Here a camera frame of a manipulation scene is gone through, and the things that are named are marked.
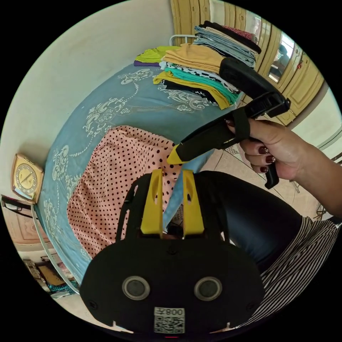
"gold clock frame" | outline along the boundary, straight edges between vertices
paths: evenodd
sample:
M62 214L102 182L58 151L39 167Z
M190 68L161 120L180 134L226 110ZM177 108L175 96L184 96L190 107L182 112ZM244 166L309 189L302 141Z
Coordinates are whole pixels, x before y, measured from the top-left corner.
M20 164L28 164L36 173L37 188L34 191L33 199L26 198L15 191L15 189L17 188L15 186L15 171ZM42 167L33 163L31 160L29 160L25 155L21 153L15 154L13 164L12 164L12 172L11 172L11 189L12 189L12 192L16 196L18 196L21 200L28 202L30 204L37 204L39 200L40 192L42 190L43 178L44 178L44 170Z

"tiled floor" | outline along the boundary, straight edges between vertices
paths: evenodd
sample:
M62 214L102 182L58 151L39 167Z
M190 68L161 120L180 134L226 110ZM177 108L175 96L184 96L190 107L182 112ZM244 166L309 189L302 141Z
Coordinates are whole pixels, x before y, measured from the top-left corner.
M202 169L229 173L246 182L261 187L275 196L282 198L285 202L296 209L302 216L314 218L318 208L318 201L305 189L299 187L299 193L289 181L280 179L279 184L273 189L264 187L265 180L237 157L226 151L216 150Z
M292 207L294 207L302 216L309 216L314 218L316 216L316 210L318 208L318 201L310 195L303 188L299 188L300 193L297 193L293 184L289 181L280 180L279 184L271 190L267 190L264 187L265 180L255 173L250 167L244 164L240 159L226 151L216 150L210 157L208 162L204 165L204 170L220 171L229 173L235 177L245 180L246 182L252 183L256 186L263 188L265 191L273 193L275 196L282 198ZM72 295L57 299L57 302L67 311L74 314L75 316L109 328L102 323L96 321L90 314L80 296ZM113 330L120 330L118 327L111 328Z

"bed rail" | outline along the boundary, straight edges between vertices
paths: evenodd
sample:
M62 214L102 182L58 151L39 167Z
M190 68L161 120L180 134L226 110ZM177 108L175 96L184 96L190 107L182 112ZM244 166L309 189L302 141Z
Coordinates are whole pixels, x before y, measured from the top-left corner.
M196 36L194 36L194 35L173 35L170 37L169 46L173 46L173 44L172 44L173 39L178 38L178 37L185 38L186 43L188 42L188 38L196 38Z
M53 256L51 255L50 251L49 251L49 247L47 246L47 244L44 241L43 235L40 232L38 223L37 223L37 218L36 218L36 211L33 205L31 205L31 213L32 213L32 218L33 218L33 222L35 224L36 227L36 231L37 234L39 236L39 240L44 248L44 251L46 253L46 255L48 256L48 258L51 261L51 264L53 265L53 267L56 269L56 271L58 272L58 274L61 276L61 278L66 282L66 284L75 292L79 295L79 290L72 285L71 281L64 275L64 273L62 272L62 270L60 269L60 267L57 265L55 259L53 258Z

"screw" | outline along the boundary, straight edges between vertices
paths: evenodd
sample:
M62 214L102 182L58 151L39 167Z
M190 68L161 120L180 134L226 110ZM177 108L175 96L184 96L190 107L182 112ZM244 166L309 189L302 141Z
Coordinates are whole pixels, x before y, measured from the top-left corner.
M89 300L88 304L91 307L91 309L97 310L98 305L93 300Z
M247 310L247 311L253 310L254 308L255 308L255 304L254 304L254 303L249 303L249 304L246 306L246 310Z
M167 252L170 255L175 255L177 253L177 250L173 246L170 246L169 249L167 250Z

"hand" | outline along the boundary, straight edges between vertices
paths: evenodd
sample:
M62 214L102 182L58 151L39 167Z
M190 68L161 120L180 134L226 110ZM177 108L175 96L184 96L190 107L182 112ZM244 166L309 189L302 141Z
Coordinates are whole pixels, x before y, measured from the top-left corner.
M249 119L250 136L262 142L249 139L240 143L246 159L257 173L266 173L267 165L275 163L279 178L293 180L305 164L311 145L280 124L268 120ZM227 122L234 133L231 121Z

